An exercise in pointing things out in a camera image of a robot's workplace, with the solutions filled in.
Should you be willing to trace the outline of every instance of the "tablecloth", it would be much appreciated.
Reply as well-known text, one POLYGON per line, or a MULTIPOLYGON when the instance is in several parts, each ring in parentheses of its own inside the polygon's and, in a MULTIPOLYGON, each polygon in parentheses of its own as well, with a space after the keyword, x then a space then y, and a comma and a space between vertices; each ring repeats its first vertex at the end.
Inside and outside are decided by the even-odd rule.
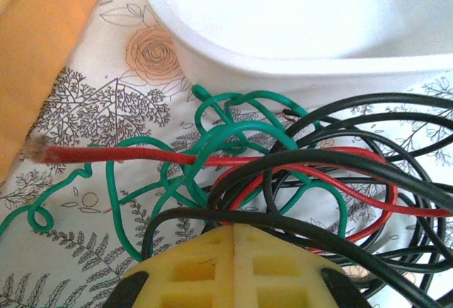
MULTIPOLYGON (((423 83, 414 83, 408 92, 453 99, 453 73, 444 72, 423 83)), ((153 19, 147 0, 99 0, 80 43, 55 81, 52 93, 32 127, 32 134, 44 133, 51 143, 87 146, 95 143, 113 146, 124 139, 152 136, 183 151, 199 138, 193 115, 199 105, 191 84, 181 71, 168 34, 153 19)), ((338 117, 381 111, 406 110, 434 113, 453 119, 452 110, 417 108, 392 104, 367 105, 349 109, 338 117)), ((233 112, 235 120, 257 119, 259 114, 233 112)), ((286 125, 287 119, 280 117, 286 125)), ((219 123, 214 111, 203 116, 206 127, 219 123)), ((368 129, 395 139, 409 150, 442 139, 449 134, 435 125, 419 122, 385 122, 368 129)), ((264 144, 272 140, 262 134, 252 139, 264 144)), ((324 146, 361 146, 359 139, 345 138, 323 142, 324 146)), ((434 181, 452 183, 453 149, 445 148, 419 158, 434 181)), ((120 197, 159 179, 161 164, 153 161, 126 161, 115 164, 115 182, 120 197)), ((80 164, 40 165, 22 161, 0 189, 0 219, 12 210, 32 203, 52 185, 65 179, 80 164)), ((200 184, 212 184, 221 170, 205 169, 197 177, 200 184)), ((170 176, 180 173, 177 167, 170 176)), ((357 186, 358 190, 382 197, 376 185, 357 186)), ((144 229, 163 189, 136 198, 122 208, 126 234, 140 248, 144 229)), ((368 205, 346 198, 351 234, 378 215, 368 205)), ((165 208, 181 205, 169 201, 165 208)), ((13 221, 0 238, 0 307, 101 307, 121 276, 135 265, 115 234, 105 179, 105 163, 93 164, 93 176, 77 178, 57 191, 45 203, 55 219, 47 233, 34 232, 26 215, 13 221)), ((244 210, 261 210, 260 200, 244 210)), ((321 190, 307 193, 288 215, 335 231, 338 211, 335 200, 321 190)), ((415 219, 394 215, 379 239, 377 249, 405 246, 415 219)), ((200 233, 199 222, 178 219, 159 227, 154 236, 154 253, 179 245, 200 233)), ((453 245, 453 221, 447 225, 447 244, 453 245)), ((364 275, 360 267, 350 267, 352 276, 364 275)), ((418 277, 406 274, 412 281, 418 277)), ((451 288, 452 272, 437 274, 430 294, 438 297, 451 288)), ((370 302, 377 307, 409 307, 390 288, 370 302)))

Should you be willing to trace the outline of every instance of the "black wire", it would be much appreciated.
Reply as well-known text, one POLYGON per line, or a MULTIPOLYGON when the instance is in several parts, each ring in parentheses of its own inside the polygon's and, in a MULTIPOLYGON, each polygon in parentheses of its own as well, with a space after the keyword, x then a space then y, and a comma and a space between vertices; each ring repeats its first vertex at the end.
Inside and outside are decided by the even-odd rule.
POLYGON ((367 253, 359 246, 307 222, 292 219, 290 217, 268 215, 261 212, 208 210, 186 207, 177 207, 161 212, 149 222, 145 230, 142 244, 142 258, 144 260, 148 259, 151 255, 150 249, 152 237, 156 228, 162 222, 175 218, 207 219, 216 222, 242 223, 259 227, 281 229, 293 234, 306 236, 309 239, 319 242, 324 250, 340 253, 368 269, 418 307, 441 307, 420 288, 385 264, 383 260, 367 253))
MULTIPOLYGON (((312 166, 311 164, 321 163, 328 165, 327 166, 313 165, 312 167, 318 170, 322 170, 323 172, 335 171, 337 169, 341 169, 342 167, 352 169, 354 171, 363 172, 371 177, 377 177, 377 179, 368 177, 338 177, 337 179, 344 183, 369 183, 385 185, 386 201, 388 201, 390 194, 388 183, 393 183, 413 193, 415 203, 413 203, 407 197, 406 197, 407 200, 405 201, 404 200, 405 195, 400 195, 401 199, 405 201, 406 204, 409 206, 431 208, 432 205, 429 202, 431 200, 434 203, 436 203, 438 207, 443 207, 453 212, 453 199, 450 196, 448 196, 448 194, 444 193, 444 192, 453 193, 452 192, 453 186, 441 183, 432 183, 426 171, 415 160, 416 156, 421 156, 433 152, 437 149, 443 148, 447 144, 450 144, 451 142, 453 142, 453 135, 450 135, 440 140, 439 142, 431 144, 428 147, 423 147, 422 149, 407 152, 405 149, 403 149, 390 139, 382 137, 381 135, 375 134, 373 132, 360 130, 354 126, 383 120, 385 121, 412 120, 419 122, 428 122, 453 130, 453 121, 448 120, 446 118, 442 118, 440 116, 434 116, 423 113, 380 113, 374 115, 363 115, 361 117, 349 118, 346 120, 339 120, 328 116, 331 113, 338 112, 339 110, 344 110, 346 108, 351 108, 358 105, 365 105, 369 103, 400 103, 400 102, 414 103, 418 105, 428 105, 438 108, 446 108, 448 110, 453 108, 453 101, 446 99, 439 99, 429 96, 420 96, 405 93, 377 93, 373 95, 352 97, 319 108, 318 110, 309 113, 303 118, 300 118, 295 124, 288 127, 286 133, 290 137, 293 137, 300 130, 310 125, 315 120, 327 122, 330 125, 317 129, 315 132, 312 132, 299 139, 297 141, 298 146, 305 147, 309 146, 310 144, 319 142, 321 140, 334 137, 344 136, 360 137, 373 152, 377 153, 380 156, 384 156, 384 153, 381 150, 379 144, 383 144, 384 146, 387 146, 390 149, 392 149, 393 150, 391 153, 392 155, 389 156, 389 154, 387 154, 386 156, 384 156, 384 158, 388 162, 400 160, 407 161, 413 167, 413 170, 420 176, 421 181, 417 180, 412 176, 408 176, 407 174, 402 172, 399 168, 391 164, 385 166, 383 164, 379 164, 377 162, 370 161, 369 159, 365 159, 359 156, 351 156, 351 154, 342 154, 334 152, 333 154, 327 155, 319 154, 318 153, 319 150, 317 150, 317 152, 303 150, 303 151, 290 151, 288 153, 290 153, 291 155, 295 154, 296 156, 288 156, 284 152, 281 152, 281 150, 283 150, 284 147, 279 142, 277 142, 271 149, 272 153, 271 155, 265 156, 258 161, 249 163, 247 164, 247 167, 243 166, 241 168, 238 168, 234 172, 230 173, 227 177, 225 177, 222 181, 220 181, 214 188, 212 187, 203 188, 203 190, 210 192, 207 201, 208 208, 214 208, 217 206, 219 209, 227 209, 234 201, 234 199, 237 198, 239 193, 241 193, 243 189, 260 173, 263 173, 264 179, 260 187, 263 189, 267 214, 261 214, 257 212, 236 212, 232 214, 231 212, 225 212, 223 210, 187 209, 187 211, 184 214, 185 216, 184 215, 181 216, 180 211, 173 212, 170 215, 171 217, 169 217, 168 215, 167 216, 164 215, 166 212, 162 212, 149 223, 149 226, 145 231, 145 237, 142 244, 142 255, 144 256, 144 259, 147 258, 150 254, 149 246, 151 245, 152 234, 154 229, 156 229, 157 225, 159 225, 158 222, 156 224, 156 219, 158 219, 158 221, 159 219, 162 219, 161 222, 163 220, 167 220, 170 218, 208 219, 208 224, 206 224, 205 229, 203 229, 203 231, 205 232, 208 229, 211 229, 219 225, 219 221, 228 222, 229 220, 227 218, 231 218, 232 222, 241 222, 258 226, 260 227, 260 229, 268 232, 269 234, 277 236, 282 240, 288 241, 302 248, 315 248, 334 253, 333 255, 323 255, 323 257, 331 261, 334 261, 339 265, 348 266, 358 263, 364 266, 363 263, 357 262, 356 249, 354 249, 354 251, 351 251, 351 253, 347 254, 342 249, 343 247, 342 244, 341 246, 338 246, 336 242, 333 242, 332 240, 327 238, 326 235, 315 234, 314 229, 312 229, 313 226, 311 224, 296 221, 294 219, 292 219, 291 223, 289 223, 289 221, 287 221, 288 219, 287 217, 282 217, 279 214, 277 207, 275 205, 275 198, 278 194, 278 191, 281 188, 300 187, 302 185, 300 181, 287 181, 287 178, 289 176, 289 173, 287 171, 279 171, 272 175, 273 168, 285 164, 303 162, 306 165, 312 166), (294 228, 295 226, 299 228, 303 226, 304 227, 303 229, 307 228, 308 231, 302 233, 302 231, 295 229, 294 228), (308 238, 303 238, 297 236, 296 234, 306 236, 308 238)), ((284 110, 284 113, 294 115, 294 113, 291 113, 291 111, 284 110)), ((419 300, 420 298, 425 299, 426 297, 429 299, 429 297, 423 293, 428 291, 434 273, 450 269, 452 267, 453 260, 452 250, 448 249, 444 244, 446 224, 445 219, 444 218, 437 219, 436 232, 434 232, 434 223, 435 223, 434 218, 418 217, 418 220, 415 224, 413 236, 407 248, 399 249, 396 251, 388 251, 385 253, 378 253, 375 256, 371 256, 370 254, 366 253, 365 250, 360 249, 362 252, 365 252, 366 255, 371 256, 374 260, 375 259, 379 260, 381 262, 379 263, 380 265, 390 267, 391 271, 393 271, 392 275, 390 276, 392 279, 390 280, 385 276, 384 277, 381 276, 381 278, 379 278, 379 274, 377 274, 378 278, 372 278, 371 280, 366 280, 357 283, 358 287, 365 289, 365 291, 363 292, 363 295, 365 297, 371 297, 373 294, 380 291, 387 284, 390 284, 393 287, 395 287, 395 282, 392 282, 391 280, 396 279, 396 282, 399 282, 399 280, 402 278, 400 273, 403 273, 405 271, 411 271, 414 273, 424 273, 425 275, 423 276, 423 280, 422 283, 420 284, 420 287, 417 288, 414 286, 416 288, 415 289, 416 293, 412 292, 411 294, 407 295, 408 293, 406 292, 405 295, 406 298, 412 300, 413 302, 414 302, 413 295, 422 295, 417 296, 417 300, 419 300), (428 245, 430 241, 433 242, 434 244, 433 246, 428 245), (416 263, 420 260, 420 258, 423 255, 429 253, 431 254, 431 257, 428 263, 426 264, 416 263), (441 255, 445 257, 445 260, 439 261, 441 255), (398 260, 390 259, 397 257, 399 257, 400 259, 398 260)), ((364 249, 371 248, 379 238, 382 229, 383 228, 379 229, 377 232, 370 235, 365 240, 365 242, 361 244, 361 247, 364 249)), ((353 245, 343 239, 340 240, 342 242, 345 242, 348 246, 353 245)), ((398 287, 399 285, 402 284, 401 283, 396 284, 398 291, 401 292, 402 288, 398 287)), ((429 300, 431 300, 429 304, 425 302, 420 307, 440 307, 439 304, 446 305, 446 307, 450 307, 450 304, 453 302, 453 291, 447 293, 444 297, 439 299, 438 300, 439 304, 437 306, 435 305, 432 299, 429 300)))
MULTIPOLYGON (((283 110, 283 112, 285 114, 290 114, 290 115, 297 115, 296 113, 290 111, 290 110, 283 110)), ((412 113, 412 115, 409 115, 409 116, 406 116, 406 118, 415 118, 415 119, 397 119, 398 117, 395 116, 396 114, 402 114, 402 113, 380 113, 380 114, 376 114, 376 115, 387 115, 386 117, 384 118, 393 118, 393 119, 388 119, 388 120, 414 120, 414 121, 424 121, 424 120, 421 120, 422 118, 427 118, 425 116, 431 116, 431 115, 427 115, 427 114, 424 114, 424 113, 412 113)), ((452 129, 452 121, 451 120, 448 120, 446 118, 443 118, 443 117, 440 117, 440 116, 433 116, 434 118, 441 118, 442 122, 443 123, 448 123, 448 121, 450 121, 450 125, 443 125, 443 124, 439 124, 438 121, 436 119, 434 119, 434 121, 427 121, 427 122, 431 122, 433 124, 437 124, 437 125, 440 125, 440 126, 445 126, 447 128, 449 128, 450 130, 453 130, 452 129)), ((328 121, 328 118, 318 118, 318 120, 322 120, 322 121, 328 121)), ((373 121, 384 121, 385 119, 380 119, 380 120, 376 120, 376 119, 373 119, 373 121)), ((441 139, 439 142, 436 142, 434 144, 431 144, 427 147, 423 147, 422 149, 417 149, 417 150, 414 150, 414 151, 411 151, 409 152, 411 154, 412 157, 418 157, 418 156, 422 156, 422 155, 425 155, 425 154, 429 154, 431 152, 434 152, 434 151, 437 151, 439 149, 443 149, 444 147, 446 147, 447 145, 451 144, 453 142, 453 135, 450 135, 450 136, 447 136, 446 138, 444 139, 441 139)), ((274 147, 279 147, 281 145, 281 143, 277 142, 274 147)), ((389 161, 400 161, 402 160, 403 157, 400 156, 400 155, 394 155, 394 156, 389 156, 388 157, 388 160, 389 161)))
MULTIPOLYGON (((409 207, 415 207, 415 204, 409 199, 408 196, 403 193, 399 193, 398 196, 402 199, 405 204, 409 207)), ((436 233, 429 227, 428 222, 423 217, 417 217, 420 225, 425 230, 425 233, 430 238, 431 242, 437 247, 437 250, 445 257, 445 259, 453 266, 453 253, 444 245, 444 242, 436 235, 436 233)))
MULTIPOLYGON (((347 127, 351 125, 360 125, 367 124, 371 122, 384 122, 392 120, 413 120, 417 122, 429 122, 439 126, 446 127, 449 130, 453 130, 453 121, 440 117, 437 115, 430 115, 427 113, 412 113, 412 112, 392 112, 392 113, 377 113, 373 115, 363 115, 360 117, 348 118, 341 120, 340 122, 335 122, 328 127, 323 127, 319 130, 316 130, 312 133, 309 133, 307 136, 302 137, 297 140, 297 146, 304 147, 309 145, 314 139, 319 135, 322 135, 327 130, 339 130, 342 127, 347 127)), ((412 157, 422 156, 424 154, 429 154, 438 149, 446 147, 448 144, 453 142, 453 135, 450 135, 437 143, 434 143, 428 147, 418 149, 412 152, 409 152, 412 157)), ((400 155, 387 157, 388 161, 398 161, 403 159, 400 155)))
MULTIPOLYGON (((332 113, 345 110, 347 108, 354 108, 361 105, 378 104, 378 103, 407 103, 416 105, 426 105, 435 108, 453 108, 453 101, 443 98, 436 98, 431 96, 422 96, 419 94, 412 93, 373 93, 362 96, 354 96, 346 98, 340 101, 330 103, 322 106, 319 109, 308 113, 304 117, 296 121, 295 124, 288 127, 285 131, 289 137, 295 136, 299 131, 309 126, 316 120, 320 120, 332 113)), ((271 152, 276 152, 284 149, 284 146, 280 142, 272 147, 271 152)))
POLYGON ((279 215, 277 205, 274 201, 274 191, 272 187, 272 170, 267 170, 263 174, 263 196, 266 203, 266 212, 272 215, 279 215))
POLYGON ((433 184, 422 182, 393 167, 380 164, 361 156, 327 150, 282 151, 263 156, 255 161, 244 164, 225 176, 218 182, 217 186, 211 189, 207 199, 207 207, 216 207, 217 202, 228 188, 243 181, 247 177, 268 168, 295 163, 344 166, 350 170, 361 171, 368 175, 373 175, 378 179, 391 179, 391 182, 396 186, 422 196, 427 200, 431 200, 439 207, 453 212, 453 199, 439 188, 436 188, 433 184))
POLYGON ((453 290, 450 290, 447 294, 443 295, 437 302, 444 308, 453 308, 453 290))

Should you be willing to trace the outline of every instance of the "wire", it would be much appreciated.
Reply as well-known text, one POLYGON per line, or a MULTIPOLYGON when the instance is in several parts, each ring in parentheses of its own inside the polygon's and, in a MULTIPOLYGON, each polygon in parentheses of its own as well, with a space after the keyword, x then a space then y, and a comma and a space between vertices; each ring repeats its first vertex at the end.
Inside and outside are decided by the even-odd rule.
POLYGON ((374 176, 379 180, 391 179, 392 184, 399 186, 405 190, 435 202, 440 207, 446 210, 421 210, 417 208, 400 207, 398 205, 391 206, 386 203, 381 203, 372 198, 366 198, 359 192, 344 186, 341 182, 336 182, 334 178, 330 176, 327 178, 325 174, 319 171, 309 168, 307 166, 298 166, 298 171, 302 171, 310 176, 315 176, 320 179, 328 179, 331 184, 335 184, 335 187, 342 191, 348 191, 354 193, 357 199, 360 199, 364 203, 379 207, 383 210, 393 210, 394 212, 406 213, 408 215, 421 215, 436 217, 450 217, 453 212, 453 200, 450 196, 439 188, 436 188, 430 183, 424 183, 418 179, 409 176, 402 171, 396 170, 390 166, 380 164, 376 161, 366 159, 362 156, 355 156, 352 154, 346 154, 344 152, 332 151, 327 149, 317 150, 297 150, 297 151, 283 151, 274 153, 272 155, 263 156, 255 161, 251 161, 244 164, 240 168, 235 169, 229 175, 224 177, 218 184, 213 187, 208 197, 208 207, 214 208, 221 198, 223 193, 232 184, 236 184, 242 181, 245 177, 257 174, 258 172, 268 169, 275 168, 278 166, 289 165, 293 163, 301 164, 314 164, 314 165, 329 165, 335 167, 342 167, 344 169, 356 172, 362 172, 368 176, 374 176))
POLYGON ((420 288, 409 282, 396 270, 385 264, 380 258, 367 253, 359 246, 307 222, 284 216, 270 216, 261 212, 192 209, 185 207, 166 210, 155 216, 145 230, 142 244, 143 259, 147 259, 152 255, 152 237, 156 228, 162 222, 176 218, 207 219, 217 222, 229 221, 260 227, 271 227, 273 229, 283 229, 293 234, 306 236, 322 244, 324 250, 340 253, 365 267, 419 307, 441 307, 435 300, 427 296, 420 288))
MULTIPOLYGON (((452 268, 452 250, 445 246, 446 221, 443 217, 453 215, 453 200, 451 195, 448 194, 453 193, 453 186, 433 183, 415 157, 445 147, 453 142, 453 135, 443 137, 439 142, 422 149, 406 151, 393 140, 378 135, 377 132, 361 130, 356 125, 377 121, 410 120, 412 122, 424 122, 425 125, 426 123, 440 125, 444 130, 451 130, 453 121, 448 119, 447 114, 448 111, 453 109, 453 101, 403 93, 377 93, 352 97, 307 113, 290 99, 267 91, 256 91, 245 95, 223 93, 211 96, 201 86, 194 86, 193 94, 202 101, 194 118, 198 130, 197 134, 200 138, 193 146, 182 152, 176 152, 167 144, 152 137, 126 139, 116 147, 73 148, 53 147, 45 144, 33 145, 35 150, 28 157, 33 157, 34 161, 85 163, 84 168, 75 170, 66 180, 46 190, 33 205, 21 207, 12 212, 0 224, 0 236, 13 219, 24 212, 27 212, 28 221, 33 229, 39 232, 50 230, 54 225, 54 220, 50 212, 42 207, 46 199, 56 191, 68 186, 76 177, 91 177, 91 162, 106 161, 106 186, 115 231, 126 252, 137 261, 141 261, 143 258, 143 248, 148 248, 147 257, 152 255, 152 234, 145 235, 142 252, 136 250, 124 231, 121 206, 151 190, 164 188, 163 195, 159 197, 157 204, 152 208, 150 225, 153 225, 156 219, 161 219, 162 215, 166 215, 166 212, 161 213, 161 211, 164 205, 168 205, 169 200, 176 200, 189 207, 184 215, 188 215, 188 212, 200 213, 198 218, 205 219, 206 223, 204 232, 220 224, 220 222, 245 222, 258 225, 262 230, 294 245, 315 252, 324 250, 333 253, 330 255, 323 254, 322 256, 335 261, 337 264, 345 266, 359 264, 368 268, 377 273, 378 278, 367 279, 357 284, 364 290, 363 295, 366 298, 390 284, 417 305, 423 306, 422 304, 425 304, 423 307, 439 306, 433 305, 434 301, 427 297, 424 292, 428 291, 434 273, 452 268), (289 110, 286 109, 283 113, 295 115, 299 119, 296 122, 289 120, 289 127, 285 127, 286 124, 280 122, 276 114, 270 112, 260 103, 260 98, 277 101, 283 106, 287 106, 289 110), (358 105, 392 102, 428 105, 445 110, 442 110, 438 116, 423 113, 378 113, 344 120, 330 116, 330 114, 339 110, 358 105), (243 103, 248 103, 257 110, 255 114, 258 114, 258 116, 254 114, 253 119, 258 118, 259 120, 238 122, 237 112, 233 111, 232 106, 243 103), (222 121, 209 130, 205 129, 202 124, 203 113, 208 108, 214 110, 222 121), (309 125, 314 126, 314 131, 309 134, 301 133, 298 135, 298 140, 295 141, 293 137, 309 125), (266 142, 248 139, 246 131, 258 132, 265 137, 266 142), (322 140, 347 136, 361 138, 373 152, 349 147, 314 149, 322 140), (269 148, 268 142, 271 139, 275 139, 276 143, 272 148, 269 148), (135 145, 151 145, 155 148, 135 147, 135 145), (239 154, 251 150, 265 156, 239 156, 239 154), (222 156, 213 156, 215 153, 222 154, 222 156), (162 161, 160 180, 119 198, 115 181, 115 162, 130 159, 162 161), (401 170, 399 164, 391 164, 395 161, 404 161, 404 165, 409 165, 410 172, 415 172, 419 179, 409 176, 407 172, 401 170), (174 164, 177 164, 183 173, 181 176, 169 178, 169 171, 175 167, 174 164), (202 168, 207 166, 231 168, 227 169, 212 186, 201 189, 195 182, 195 176, 202 168), (337 177, 336 173, 332 173, 332 171, 337 170, 358 172, 363 177, 337 177), (290 175, 294 176, 296 181, 288 181, 290 175), (385 187, 385 200, 382 202, 368 197, 366 193, 360 193, 348 184, 382 184, 385 187), (187 189, 188 195, 180 193, 181 187, 187 189), (407 206, 397 205, 397 187, 412 192, 415 202, 408 198, 405 201, 404 195, 400 195, 407 206), (279 190, 281 188, 296 188, 296 192, 285 198, 284 205, 277 207, 275 199, 278 195, 280 196, 279 190), (304 222, 283 216, 292 207, 300 203, 300 198, 310 188, 324 188, 335 196, 340 213, 338 236, 335 239, 331 239, 330 233, 327 233, 327 235, 318 234, 318 230, 315 233, 310 224, 307 225, 304 222), (373 205, 383 210, 375 222, 366 229, 347 236, 346 239, 344 237, 348 223, 348 208, 339 191, 358 200, 360 204, 373 205), (232 211, 243 207, 261 193, 263 193, 266 213, 232 211), (379 236, 393 212, 418 217, 407 248, 379 253, 375 256, 370 255, 366 250, 379 250, 382 245, 379 236), (37 214, 44 217, 45 224, 38 224, 36 221, 37 214), (362 239, 364 241, 360 246, 354 246, 349 242, 362 239), (430 255, 428 262, 419 264, 418 261, 424 255, 430 255), (419 288, 414 289, 412 285, 407 287, 407 281, 401 282, 401 274, 405 271, 424 273, 419 288)), ((174 212, 175 218, 184 217, 184 215, 176 217, 177 213, 180 214, 181 211, 174 212)), ((451 293, 447 293, 439 302, 449 304, 452 297, 451 293)))

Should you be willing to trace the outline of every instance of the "orange flower print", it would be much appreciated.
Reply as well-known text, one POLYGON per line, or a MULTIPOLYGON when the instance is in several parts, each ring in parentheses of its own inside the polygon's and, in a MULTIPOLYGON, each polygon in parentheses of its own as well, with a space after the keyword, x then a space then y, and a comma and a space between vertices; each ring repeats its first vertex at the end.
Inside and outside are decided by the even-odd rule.
POLYGON ((183 72, 170 35, 159 25, 138 30, 126 48, 126 63, 151 85, 167 84, 183 72))

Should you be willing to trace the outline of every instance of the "white bowl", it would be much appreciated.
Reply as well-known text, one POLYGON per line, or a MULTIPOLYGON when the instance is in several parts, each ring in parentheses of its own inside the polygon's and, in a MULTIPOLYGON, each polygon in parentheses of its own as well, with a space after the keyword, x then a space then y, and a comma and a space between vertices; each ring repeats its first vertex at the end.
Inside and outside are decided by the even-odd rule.
POLYGON ((400 91, 453 68, 453 0, 394 0, 404 31, 338 59, 256 57, 229 50, 187 25, 171 0, 149 0, 173 36, 176 54, 194 84, 216 94, 267 89, 310 108, 348 96, 400 91))

